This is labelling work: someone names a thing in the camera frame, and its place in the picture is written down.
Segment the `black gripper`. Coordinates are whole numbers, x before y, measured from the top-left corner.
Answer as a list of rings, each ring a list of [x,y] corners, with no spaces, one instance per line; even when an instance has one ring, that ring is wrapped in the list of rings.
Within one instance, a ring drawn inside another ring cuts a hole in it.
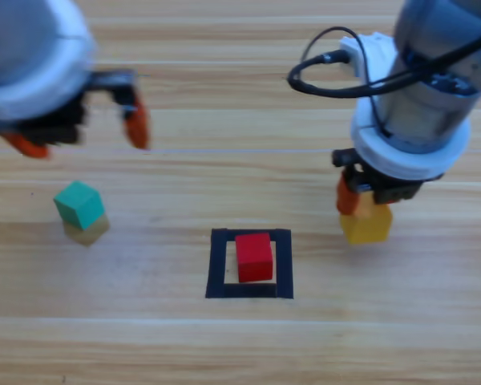
[[[332,165],[342,168],[337,184],[337,210],[341,215],[354,215],[362,193],[373,193],[376,205],[388,205],[412,199],[423,184],[439,180],[443,174],[425,180],[402,180],[379,172],[358,154],[355,148],[335,149]]]
[[[90,92],[104,91],[120,107],[127,138],[134,148],[150,148],[149,115],[137,94],[133,70],[93,71],[81,91],[61,107],[18,124],[19,133],[0,137],[23,156],[48,159],[47,144],[77,144],[79,128],[85,123],[86,97]]]

